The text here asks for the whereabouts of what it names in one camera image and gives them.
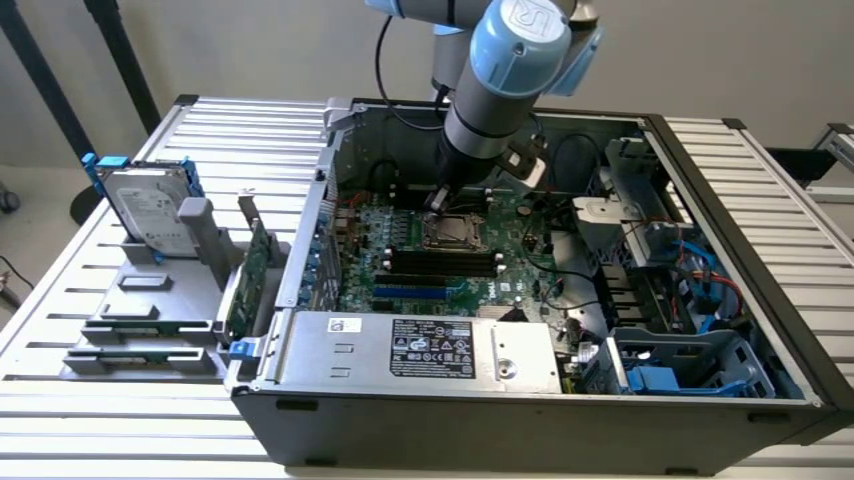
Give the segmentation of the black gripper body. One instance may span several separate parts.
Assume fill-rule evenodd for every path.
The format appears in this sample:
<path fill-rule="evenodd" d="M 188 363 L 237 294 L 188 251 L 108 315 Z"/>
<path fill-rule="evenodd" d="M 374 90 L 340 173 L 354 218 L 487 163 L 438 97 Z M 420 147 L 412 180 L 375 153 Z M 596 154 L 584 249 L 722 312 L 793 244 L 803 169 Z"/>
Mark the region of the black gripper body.
<path fill-rule="evenodd" d="M 486 179 L 495 168 L 495 158 L 472 157 L 460 152 L 448 141 L 440 141 L 436 165 L 439 199 L 451 200 L 463 187 Z"/>

